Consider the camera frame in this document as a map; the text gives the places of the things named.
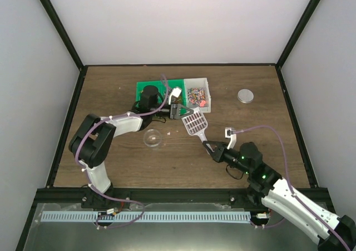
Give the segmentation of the lilac slotted plastic scoop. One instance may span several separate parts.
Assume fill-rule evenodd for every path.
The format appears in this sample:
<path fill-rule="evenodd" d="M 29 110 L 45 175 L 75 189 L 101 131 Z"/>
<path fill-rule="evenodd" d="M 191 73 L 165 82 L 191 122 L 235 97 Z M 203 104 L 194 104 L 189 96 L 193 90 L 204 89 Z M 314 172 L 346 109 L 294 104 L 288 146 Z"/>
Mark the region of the lilac slotted plastic scoop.
<path fill-rule="evenodd" d="M 190 136 L 197 136 L 201 142 L 206 142 L 205 130 L 208 128 L 208 121 L 199 107 L 192 109 L 193 113 L 181 118 L 187 133 Z"/>

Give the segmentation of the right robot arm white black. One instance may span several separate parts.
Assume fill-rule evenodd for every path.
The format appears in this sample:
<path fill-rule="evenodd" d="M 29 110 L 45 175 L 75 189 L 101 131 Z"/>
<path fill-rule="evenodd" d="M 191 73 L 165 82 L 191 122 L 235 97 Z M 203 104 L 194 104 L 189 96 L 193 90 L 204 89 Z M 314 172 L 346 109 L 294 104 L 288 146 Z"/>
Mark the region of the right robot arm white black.
<path fill-rule="evenodd" d="M 253 142 L 243 143 L 239 150 L 227 143 L 203 141 L 203 146 L 217 163 L 225 162 L 247 174 L 247 201 L 253 208 L 265 206 L 277 212 L 303 231 L 318 250 L 353 250 L 355 221 L 339 217 L 322 208 L 292 187 L 286 178 L 263 161 L 263 155 Z"/>

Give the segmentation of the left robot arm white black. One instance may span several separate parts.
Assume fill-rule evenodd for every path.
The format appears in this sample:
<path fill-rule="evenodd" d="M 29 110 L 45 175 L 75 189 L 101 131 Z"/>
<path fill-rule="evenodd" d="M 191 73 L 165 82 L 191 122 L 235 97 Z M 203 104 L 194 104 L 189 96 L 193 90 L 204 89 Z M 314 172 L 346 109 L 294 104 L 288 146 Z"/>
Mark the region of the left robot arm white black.
<path fill-rule="evenodd" d="M 112 140 L 129 132 L 142 131 L 154 116 L 179 120 L 194 111 L 175 101 L 181 88 L 167 88 L 163 96 L 153 85 L 145 86 L 140 98 L 131 110 L 113 117 L 89 114 L 79 126 L 69 143 L 69 151 L 88 177 L 88 186 L 96 191 L 94 202 L 102 209 L 113 204 L 114 195 L 108 191 L 112 186 L 105 168 L 105 159 Z"/>

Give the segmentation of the green bin left candies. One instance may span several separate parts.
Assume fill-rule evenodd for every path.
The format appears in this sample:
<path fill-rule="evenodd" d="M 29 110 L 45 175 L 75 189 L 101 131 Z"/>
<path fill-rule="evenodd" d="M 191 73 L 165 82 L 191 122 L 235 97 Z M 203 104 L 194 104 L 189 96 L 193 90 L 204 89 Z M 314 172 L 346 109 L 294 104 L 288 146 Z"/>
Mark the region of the green bin left candies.
<path fill-rule="evenodd" d="M 160 81 L 144 81 L 136 84 L 136 100 L 140 104 L 163 102 L 164 86 Z"/>

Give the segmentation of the green bin candies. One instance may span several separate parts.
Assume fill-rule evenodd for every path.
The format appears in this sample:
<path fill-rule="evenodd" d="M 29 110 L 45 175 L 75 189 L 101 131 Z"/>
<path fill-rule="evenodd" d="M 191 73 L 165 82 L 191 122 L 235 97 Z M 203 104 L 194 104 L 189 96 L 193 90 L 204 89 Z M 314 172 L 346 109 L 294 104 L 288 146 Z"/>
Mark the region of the green bin candies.
<path fill-rule="evenodd" d="M 186 106 L 187 103 L 187 99 L 186 99 L 186 95 L 185 95 L 185 84 L 183 82 L 182 79 L 179 80 L 161 80 L 160 81 L 163 86 L 164 86 L 164 95 L 163 98 L 166 99 L 165 101 L 165 106 L 171 106 L 168 104 L 168 96 L 169 96 L 169 92 L 171 91 L 171 89 L 175 88 L 175 87 L 180 87 L 182 89 L 182 93 L 180 95 L 180 97 L 178 99 L 176 99 L 175 104 L 182 104 L 184 106 Z"/>
<path fill-rule="evenodd" d="M 163 102 L 164 86 L 160 81 L 144 81 L 136 84 L 136 100 L 140 104 Z"/>

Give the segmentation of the green bin middle candies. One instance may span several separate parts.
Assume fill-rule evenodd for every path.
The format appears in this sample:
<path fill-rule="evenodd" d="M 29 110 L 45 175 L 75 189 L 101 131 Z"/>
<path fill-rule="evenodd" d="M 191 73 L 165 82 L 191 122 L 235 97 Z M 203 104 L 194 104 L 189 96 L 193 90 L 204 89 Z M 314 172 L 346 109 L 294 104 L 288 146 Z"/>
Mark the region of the green bin middle candies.
<path fill-rule="evenodd" d="M 182 89 L 182 93 L 180 95 L 180 97 L 178 99 L 176 99 L 175 104 L 182 104 L 184 106 L 186 106 L 187 103 L 187 99 L 186 99 L 186 95 L 185 95 L 185 84 L 183 82 L 182 79 L 179 80 L 161 80 L 160 81 L 163 86 L 164 86 L 164 95 L 163 98 L 166 99 L 165 101 L 165 106 L 171 106 L 168 104 L 168 96 L 169 96 L 169 92 L 171 91 L 171 89 L 175 88 L 175 87 L 180 87 Z"/>

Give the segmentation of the white bin striped candies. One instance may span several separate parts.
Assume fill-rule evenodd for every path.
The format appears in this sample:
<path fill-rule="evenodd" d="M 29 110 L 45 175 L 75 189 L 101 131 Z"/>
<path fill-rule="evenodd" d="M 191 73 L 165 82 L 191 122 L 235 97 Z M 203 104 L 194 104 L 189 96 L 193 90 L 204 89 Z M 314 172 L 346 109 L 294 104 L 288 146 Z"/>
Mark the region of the white bin striped candies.
<path fill-rule="evenodd" d="M 211 112 L 211 95 L 207 78 L 184 79 L 185 106 L 188 108 L 199 107 L 201 112 Z"/>

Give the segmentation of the clear plastic round container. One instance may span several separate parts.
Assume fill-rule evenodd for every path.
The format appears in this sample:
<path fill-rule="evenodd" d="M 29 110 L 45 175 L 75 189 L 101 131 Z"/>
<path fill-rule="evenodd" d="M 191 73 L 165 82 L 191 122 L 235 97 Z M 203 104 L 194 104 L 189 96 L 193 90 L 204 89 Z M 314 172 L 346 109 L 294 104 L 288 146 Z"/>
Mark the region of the clear plastic round container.
<path fill-rule="evenodd" d="M 162 145 L 162 134 L 156 129 L 149 129 L 144 133 L 143 142 L 151 149 L 159 149 Z"/>

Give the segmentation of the round grey metal lid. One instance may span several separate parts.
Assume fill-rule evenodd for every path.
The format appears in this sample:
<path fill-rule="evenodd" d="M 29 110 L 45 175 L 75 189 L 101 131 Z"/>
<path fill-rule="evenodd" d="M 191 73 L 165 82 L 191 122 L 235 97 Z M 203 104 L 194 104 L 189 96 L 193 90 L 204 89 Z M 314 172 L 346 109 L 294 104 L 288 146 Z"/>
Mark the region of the round grey metal lid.
<path fill-rule="evenodd" d="M 244 104 L 249 104 L 249 103 L 253 102 L 254 94 L 251 90 L 244 88 L 238 92 L 237 98 L 240 102 L 242 102 Z"/>

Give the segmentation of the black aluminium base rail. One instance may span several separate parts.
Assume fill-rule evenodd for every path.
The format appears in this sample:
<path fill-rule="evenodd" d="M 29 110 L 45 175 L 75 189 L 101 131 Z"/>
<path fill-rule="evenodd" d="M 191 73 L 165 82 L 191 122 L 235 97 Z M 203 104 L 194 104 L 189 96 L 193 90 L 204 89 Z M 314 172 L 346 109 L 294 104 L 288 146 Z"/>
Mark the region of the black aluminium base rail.
<path fill-rule="evenodd" d="M 262 204 L 252 203 L 246 189 L 134 189 L 113 188 L 109 196 L 119 199 L 153 203 L 216 203 L 232 208 L 262 210 Z M 83 208 L 105 209 L 118 206 L 89 188 L 43 188 L 38 189 L 35 203 L 80 203 Z"/>

